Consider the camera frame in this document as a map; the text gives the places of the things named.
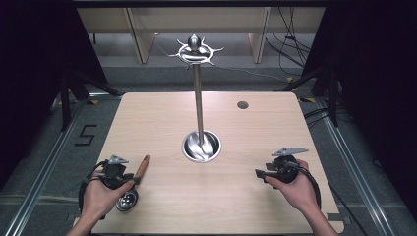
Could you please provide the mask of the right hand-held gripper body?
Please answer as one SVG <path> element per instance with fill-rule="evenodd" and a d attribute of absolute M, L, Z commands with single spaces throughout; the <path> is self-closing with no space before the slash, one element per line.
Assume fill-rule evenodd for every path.
<path fill-rule="evenodd" d="M 292 182 L 298 175 L 299 164 L 294 157 L 297 153 L 307 152 L 307 148 L 300 147 L 284 147 L 272 154 L 274 156 L 273 163 L 276 171 L 269 171 L 273 174 L 273 178 L 283 183 Z"/>

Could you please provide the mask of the metal floor rail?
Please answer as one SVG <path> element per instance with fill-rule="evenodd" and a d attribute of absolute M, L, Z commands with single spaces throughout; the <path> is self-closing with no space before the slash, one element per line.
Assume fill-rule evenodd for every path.
<path fill-rule="evenodd" d="M 60 130 L 59 136 L 55 140 L 55 143 L 46 156 L 41 168 L 33 177 L 30 189 L 22 197 L 19 208 L 5 229 L 4 236 L 21 236 L 36 206 L 36 203 L 38 202 L 40 194 L 45 188 L 45 185 L 49 180 L 66 143 L 68 142 L 68 139 L 74 129 L 75 122 L 86 104 L 87 102 L 83 100 L 77 101 L 74 106 L 69 106 L 70 121 L 64 129 Z"/>
<path fill-rule="evenodd" d="M 367 183 L 363 172 L 361 171 L 357 161 L 354 159 L 350 148 L 346 140 L 343 138 L 339 128 L 333 124 L 330 117 L 323 116 L 325 124 L 331 135 L 333 142 L 335 143 L 341 158 L 349 172 L 355 187 L 361 196 L 365 208 L 370 214 L 371 218 L 376 225 L 377 230 L 381 236 L 395 236 L 394 228 L 388 221 L 387 214 L 385 213 L 382 205 L 376 198 L 376 195 Z"/>

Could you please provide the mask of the metal utensil stand with hooks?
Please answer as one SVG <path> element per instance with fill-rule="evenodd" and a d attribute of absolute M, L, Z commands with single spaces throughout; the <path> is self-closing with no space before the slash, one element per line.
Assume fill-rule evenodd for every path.
<path fill-rule="evenodd" d="M 213 49 L 205 44 L 205 39 L 191 35 L 186 42 L 177 40 L 180 48 L 173 57 L 179 58 L 193 69 L 194 96 L 197 117 L 197 130 L 189 133 L 182 142 L 182 151 L 186 158 L 195 163 L 208 163 L 216 159 L 221 151 L 221 141 L 217 134 L 204 128 L 203 92 L 201 66 L 212 64 L 211 59 L 221 48 Z"/>

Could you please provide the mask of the black tripod stand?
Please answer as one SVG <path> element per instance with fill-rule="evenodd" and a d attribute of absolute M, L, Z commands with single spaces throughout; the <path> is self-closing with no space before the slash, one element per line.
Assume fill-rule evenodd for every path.
<path fill-rule="evenodd" d="M 302 75 L 301 78 L 288 86 L 281 88 L 280 91 L 292 91 L 306 84 L 311 79 L 315 79 L 312 88 L 313 96 L 322 96 L 328 92 L 328 115 L 334 127 L 338 126 L 336 110 L 337 110 L 337 67 L 331 62 L 326 61 L 321 66 Z"/>
<path fill-rule="evenodd" d="M 72 113 L 70 108 L 70 93 L 72 93 L 76 100 L 87 100 L 90 98 L 85 84 L 92 85 L 93 87 L 107 92 L 113 96 L 123 95 L 123 92 L 112 88 L 107 82 L 97 80 L 88 74 L 69 67 L 64 70 L 64 73 L 60 79 L 60 96 L 62 104 L 62 131 L 65 131 L 71 124 Z"/>

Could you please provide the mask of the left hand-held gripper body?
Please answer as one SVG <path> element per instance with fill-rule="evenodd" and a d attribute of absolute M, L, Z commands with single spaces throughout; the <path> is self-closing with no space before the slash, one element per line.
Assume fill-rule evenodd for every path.
<path fill-rule="evenodd" d="M 112 155 L 109 159 L 105 159 L 102 162 L 103 169 L 98 174 L 99 179 L 109 189 L 115 190 L 124 185 L 130 180 L 124 180 L 124 175 L 128 174 L 125 172 L 128 163 L 127 159 Z"/>

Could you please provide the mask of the metal ladle with wooden handle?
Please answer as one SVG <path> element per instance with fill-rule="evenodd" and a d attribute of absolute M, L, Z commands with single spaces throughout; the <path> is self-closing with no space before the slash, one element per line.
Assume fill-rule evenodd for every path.
<path fill-rule="evenodd" d="M 135 178 L 140 177 L 142 181 L 142 178 L 144 177 L 146 170 L 149 166 L 149 161 L 150 156 L 146 155 L 141 165 L 139 166 L 137 172 L 135 173 Z M 139 193 L 137 191 L 138 186 L 133 185 L 129 191 L 127 191 L 122 197 L 119 198 L 119 200 L 116 203 L 116 208 L 119 211 L 128 211 L 136 205 L 139 199 Z"/>

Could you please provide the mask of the black curtain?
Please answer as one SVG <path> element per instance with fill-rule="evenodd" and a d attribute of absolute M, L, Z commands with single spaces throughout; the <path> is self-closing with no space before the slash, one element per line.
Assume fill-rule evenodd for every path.
<path fill-rule="evenodd" d="M 0 190 L 75 72 L 107 82 L 72 0 L 0 0 Z"/>
<path fill-rule="evenodd" d="M 344 102 L 417 220 L 417 0 L 326 0 L 304 67 L 329 63 Z"/>

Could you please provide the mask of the light wooden shelf unit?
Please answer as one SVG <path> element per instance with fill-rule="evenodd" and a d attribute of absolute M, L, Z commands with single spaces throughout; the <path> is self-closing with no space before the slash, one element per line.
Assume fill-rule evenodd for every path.
<path fill-rule="evenodd" d="M 178 7 L 80 8 L 88 33 L 127 33 L 133 39 L 137 60 L 148 61 L 158 33 L 245 33 L 253 60 L 262 61 L 266 36 L 284 33 L 295 24 L 297 33 L 315 33 L 323 7 Z"/>

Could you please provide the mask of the person's left hand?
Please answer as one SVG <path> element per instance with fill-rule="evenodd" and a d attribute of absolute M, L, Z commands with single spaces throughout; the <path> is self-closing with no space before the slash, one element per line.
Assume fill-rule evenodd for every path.
<path fill-rule="evenodd" d="M 128 192 L 134 185 L 133 181 L 124 183 L 112 190 L 99 179 L 90 180 L 87 184 L 81 217 L 89 220 L 100 220 L 116 205 L 118 199 Z"/>

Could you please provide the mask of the person's right hand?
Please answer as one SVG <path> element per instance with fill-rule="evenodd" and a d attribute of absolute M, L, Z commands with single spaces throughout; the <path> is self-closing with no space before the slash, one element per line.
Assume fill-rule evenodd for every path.
<path fill-rule="evenodd" d="M 313 186 L 304 174 L 299 173 L 288 184 L 269 176 L 266 177 L 266 181 L 279 190 L 284 198 L 303 214 L 312 214 L 314 211 L 320 211 Z"/>

